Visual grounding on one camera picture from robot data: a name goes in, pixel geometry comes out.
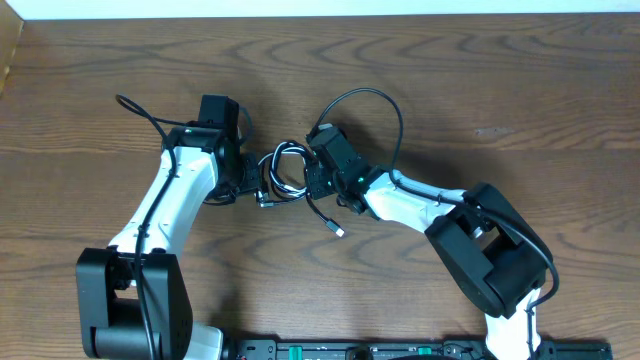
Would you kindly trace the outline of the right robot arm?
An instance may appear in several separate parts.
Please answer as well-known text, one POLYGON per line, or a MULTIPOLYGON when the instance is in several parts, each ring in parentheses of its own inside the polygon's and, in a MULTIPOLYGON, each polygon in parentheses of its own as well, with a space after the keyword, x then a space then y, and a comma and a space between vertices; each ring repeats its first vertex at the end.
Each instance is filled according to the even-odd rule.
POLYGON ((425 235, 462 293, 484 313, 490 354, 537 358, 536 310, 555 295, 559 276, 548 247, 495 187, 443 189, 373 166, 337 127, 319 126, 306 140, 316 158, 308 180, 312 197, 334 194, 356 214, 425 235))

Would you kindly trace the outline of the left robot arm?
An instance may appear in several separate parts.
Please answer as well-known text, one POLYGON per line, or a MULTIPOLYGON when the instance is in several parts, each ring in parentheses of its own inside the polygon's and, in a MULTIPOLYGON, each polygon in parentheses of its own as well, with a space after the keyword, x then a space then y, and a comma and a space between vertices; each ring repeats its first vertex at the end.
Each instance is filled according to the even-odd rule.
POLYGON ((94 359, 223 359, 224 333, 198 323, 180 257, 203 204, 226 206, 259 187, 243 153, 247 112, 205 95, 196 120, 162 132, 159 170, 136 212, 104 248, 79 256, 76 284, 85 354, 94 359))

